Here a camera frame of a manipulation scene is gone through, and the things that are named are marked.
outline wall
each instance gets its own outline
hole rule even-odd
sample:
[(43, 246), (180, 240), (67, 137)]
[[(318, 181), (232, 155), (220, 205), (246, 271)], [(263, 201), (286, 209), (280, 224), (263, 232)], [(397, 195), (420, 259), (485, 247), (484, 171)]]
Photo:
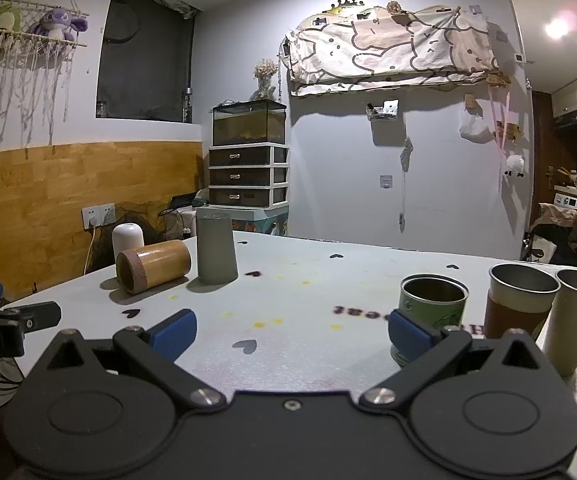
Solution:
[[(202, 13), (196, 22), (192, 60), (194, 118), (202, 125), (204, 150), (210, 145), (212, 107), (225, 99), (245, 101), (255, 90), (254, 64), (273, 58), (287, 30), (337, 0), (239, 0)], [(390, 0), (364, 0), (385, 6)], [(418, 10), (434, 4), (480, 5), (494, 29), (492, 41), (501, 65), (513, 75), (512, 122), (531, 141), (530, 103), (521, 68), (512, 62), (521, 52), (510, 0), (398, 0)], [(509, 42), (497, 40), (501, 28)], [(518, 258), (530, 200), (530, 177), (499, 190), (499, 155), (494, 142), (475, 144), (460, 138), (464, 87), (453, 92), (409, 89), (288, 99), (291, 145), (289, 233), (395, 246), (414, 250)], [(469, 88), (492, 124), (484, 85)], [(396, 132), (372, 132), (367, 102), (400, 98), (406, 132), (415, 147), (406, 176), (406, 225), (403, 207), (401, 140)], [(381, 189), (379, 176), (393, 175), (393, 188)]]
[(83, 207), (168, 205), (200, 186), (200, 142), (93, 142), (0, 152), (0, 281), (10, 296), (80, 276)]
[[(69, 0), (33, 0), (70, 7)], [(75, 0), (78, 6), (91, 14), (89, 30), (80, 36), (88, 45), (78, 48), (73, 61), (70, 84), (69, 115), (62, 121), (64, 90), (58, 88), (55, 108), (54, 144), (71, 142), (97, 142), (100, 140), (199, 140), (200, 129), (195, 124), (167, 123), (163, 121), (138, 121), (96, 119), (95, 101), (97, 76), (102, 49), (102, 36), (110, 0)], [(48, 127), (42, 120), (40, 104), (34, 114), (34, 127), (27, 142), (22, 135), (21, 117), (14, 101), (9, 111), (4, 140), (0, 149), (10, 150), (48, 144)]]

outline drawer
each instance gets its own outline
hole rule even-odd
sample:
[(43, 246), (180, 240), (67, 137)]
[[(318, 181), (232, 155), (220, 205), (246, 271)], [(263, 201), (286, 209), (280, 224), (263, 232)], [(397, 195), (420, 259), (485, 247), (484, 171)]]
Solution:
[(209, 202), (213, 205), (271, 207), (286, 202), (288, 187), (273, 189), (243, 189), (236, 187), (210, 188)]
[(286, 182), (289, 168), (223, 168), (209, 169), (211, 186), (270, 186)]
[(278, 148), (274, 146), (273, 148), (273, 162), (288, 162), (289, 161), (289, 149), (288, 148)]
[(209, 150), (209, 166), (268, 166), (271, 146), (238, 146), (224, 150)]

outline green tin can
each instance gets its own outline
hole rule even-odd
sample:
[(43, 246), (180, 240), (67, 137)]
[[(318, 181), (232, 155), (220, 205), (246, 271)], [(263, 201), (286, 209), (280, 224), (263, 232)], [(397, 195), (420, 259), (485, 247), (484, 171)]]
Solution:
[[(414, 274), (402, 280), (398, 308), (442, 329), (461, 324), (468, 297), (466, 285), (457, 280), (435, 274)], [(408, 364), (395, 345), (391, 346), (391, 356), (402, 367)]]

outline small white stuffed toy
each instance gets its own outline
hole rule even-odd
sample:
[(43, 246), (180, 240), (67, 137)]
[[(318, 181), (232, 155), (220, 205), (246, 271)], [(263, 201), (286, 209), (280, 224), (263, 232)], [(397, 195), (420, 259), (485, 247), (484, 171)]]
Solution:
[(506, 171), (505, 175), (513, 176), (524, 176), (524, 157), (521, 155), (509, 155), (506, 159)]

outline cartoon print fabric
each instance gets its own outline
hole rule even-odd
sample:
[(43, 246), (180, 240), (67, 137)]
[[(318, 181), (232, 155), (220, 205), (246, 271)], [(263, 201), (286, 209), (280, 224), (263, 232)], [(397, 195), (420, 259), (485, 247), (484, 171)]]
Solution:
[(498, 68), (485, 17), (445, 6), (316, 14), (286, 35), (280, 57), (294, 96), (473, 84)]

